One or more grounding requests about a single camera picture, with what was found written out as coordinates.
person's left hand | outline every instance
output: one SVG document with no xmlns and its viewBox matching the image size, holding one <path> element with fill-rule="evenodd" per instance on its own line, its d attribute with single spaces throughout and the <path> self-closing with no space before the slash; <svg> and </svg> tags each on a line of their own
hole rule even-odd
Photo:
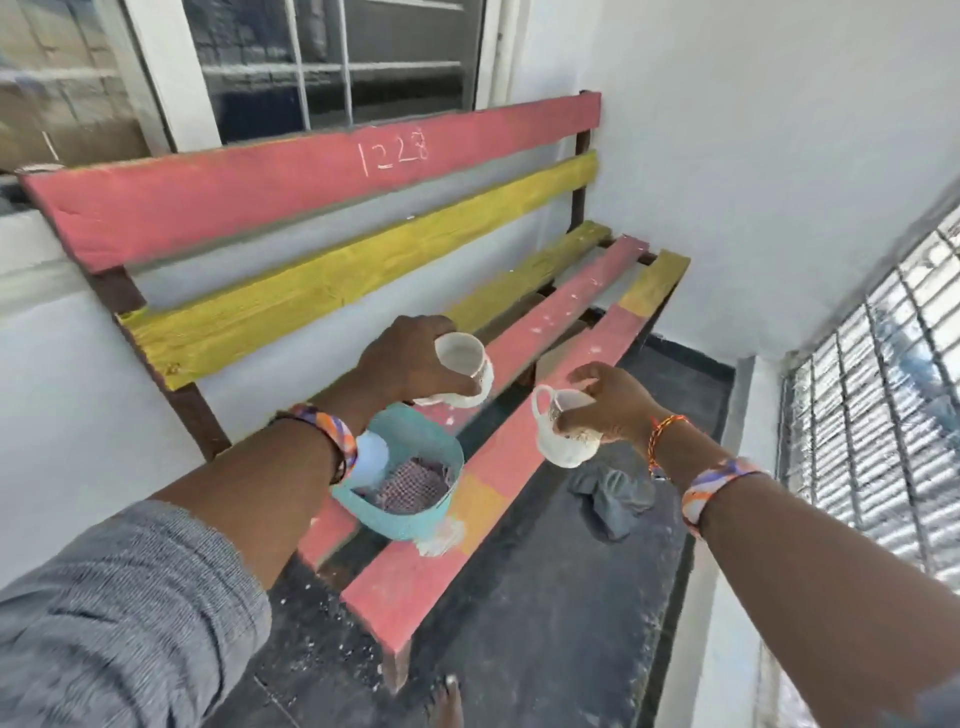
<svg viewBox="0 0 960 728">
<path fill-rule="evenodd" d="M 356 372 L 388 401 L 409 401 L 440 394 L 474 397 L 480 384 L 447 369 L 434 341 L 457 330 L 445 316 L 399 316 L 362 354 Z"/>
</svg>

white paint splatter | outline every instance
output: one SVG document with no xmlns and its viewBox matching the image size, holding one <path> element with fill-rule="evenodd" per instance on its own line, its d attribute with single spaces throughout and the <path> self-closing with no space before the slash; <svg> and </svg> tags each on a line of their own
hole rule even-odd
<svg viewBox="0 0 960 728">
<path fill-rule="evenodd" d="M 414 544 L 417 545 L 420 556 L 443 556 L 462 542 L 466 535 L 467 528 L 464 522 L 445 518 L 437 524 L 430 536 L 425 539 L 415 539 Z"/>
</svg>

bare foot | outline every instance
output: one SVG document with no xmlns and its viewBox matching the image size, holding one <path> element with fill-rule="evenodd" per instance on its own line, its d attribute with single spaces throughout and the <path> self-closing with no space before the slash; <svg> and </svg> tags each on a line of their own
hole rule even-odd
<svg viewBox="0 0 960 728">
<path fill-rule="evenodd" d="M 433 704 L 427 707 L 426 714 L 430 728 L 464 728 L 464 705 L 455 675 L 447 675 L 433 691 Z"/>
</svg>

person's right hand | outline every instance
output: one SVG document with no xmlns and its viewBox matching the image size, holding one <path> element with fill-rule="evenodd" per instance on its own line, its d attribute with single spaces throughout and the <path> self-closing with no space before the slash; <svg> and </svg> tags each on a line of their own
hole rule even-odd
<svg viewBox="0 0 960 728">
<path fill-rule="evenodd" d="M 654 420 L 660 422 L 670 416 L 636 379 L 622 369 L 602 362 L 579 367 L 568 377 L 571 384 L 594 379 L 583 390 L 596 402 L 586 407 L 571 409 L 557 420 L 561 434 L 592 429 L 603 435 L 605 442 L 630 440 L 644 448 L 653 430 Z"/>
</svg>

orange thread bracelet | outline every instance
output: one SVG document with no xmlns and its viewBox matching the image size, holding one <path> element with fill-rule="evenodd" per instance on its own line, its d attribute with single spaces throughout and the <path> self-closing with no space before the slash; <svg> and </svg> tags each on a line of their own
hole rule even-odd
<svg viewBox="0 0 960 728">
<path fill-rule="evenodd" d="M 650 472 L 650 477 L 656 478 L 659 477 L 655 471 L 663 471 L 663 468 L 657 463 L 657 445 L 660 444 L 660 437 L 663 435 L 663 432 L 672 424 L 678 422 L 689 423 L 688 420 L 683 415 L 670 415 L 658 423 L 657 418 L 651 418 L 654 423 L 654 430 L 650 433 L 650 440 L 647 442 L 647 468 Z"/>
</svg>

